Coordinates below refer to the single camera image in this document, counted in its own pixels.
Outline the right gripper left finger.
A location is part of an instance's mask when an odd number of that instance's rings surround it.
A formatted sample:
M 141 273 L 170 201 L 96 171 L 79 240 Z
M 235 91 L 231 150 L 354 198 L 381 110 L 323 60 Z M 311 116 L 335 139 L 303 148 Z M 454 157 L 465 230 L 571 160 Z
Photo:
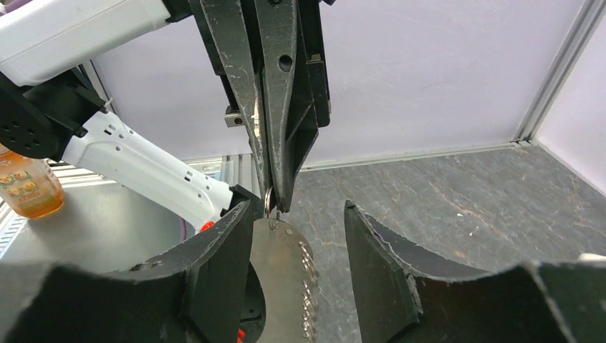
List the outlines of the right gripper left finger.
M 3 342 L 235 342 L 258 202 L 131 269 L 1 265 Z

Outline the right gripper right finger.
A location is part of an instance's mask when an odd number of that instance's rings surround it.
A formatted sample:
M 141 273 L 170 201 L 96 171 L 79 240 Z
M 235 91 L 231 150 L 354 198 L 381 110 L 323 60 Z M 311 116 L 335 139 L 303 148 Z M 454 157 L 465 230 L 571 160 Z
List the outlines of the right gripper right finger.
M 603 342 L 605 262 L 446 259 L 352 201 L 344 228 L 363 342 Z

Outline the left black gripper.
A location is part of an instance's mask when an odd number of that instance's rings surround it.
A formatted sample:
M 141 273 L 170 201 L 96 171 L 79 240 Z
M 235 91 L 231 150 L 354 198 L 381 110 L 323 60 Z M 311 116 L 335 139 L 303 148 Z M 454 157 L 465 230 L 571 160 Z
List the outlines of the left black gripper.
M 270 188 L 272 176 L 277 208 L 289 212 L 295 180 L 317 138 L 317 123 L 330 123 L 320 2 L 210 0 L 189 5 L 229 102 L 226 125 L 244 121 L 260 194 Z

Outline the metal key holder red handle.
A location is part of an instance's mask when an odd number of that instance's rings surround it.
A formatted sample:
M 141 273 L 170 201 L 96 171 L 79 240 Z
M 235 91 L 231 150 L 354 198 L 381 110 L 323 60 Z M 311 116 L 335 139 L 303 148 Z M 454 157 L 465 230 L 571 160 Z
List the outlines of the metal key holder red handle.
M 219 238 L 193 273 L 187 315 L 205 342 L 315 342 L 319 272 L 272 189 L 207 183 L 200 232 Z

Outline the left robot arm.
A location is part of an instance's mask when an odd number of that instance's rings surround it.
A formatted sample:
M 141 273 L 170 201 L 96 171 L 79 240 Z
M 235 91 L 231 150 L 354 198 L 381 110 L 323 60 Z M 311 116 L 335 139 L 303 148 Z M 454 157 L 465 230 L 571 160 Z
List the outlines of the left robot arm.
M 130 129 L 79 65 L 193 17 L 247 131 L 261 194 L 210 179 Z M 318 1 L 10 1 L 1 5 L 1 143 L 109 177 L 195 228 L 244 201 L 288 212 L 330 95 Z

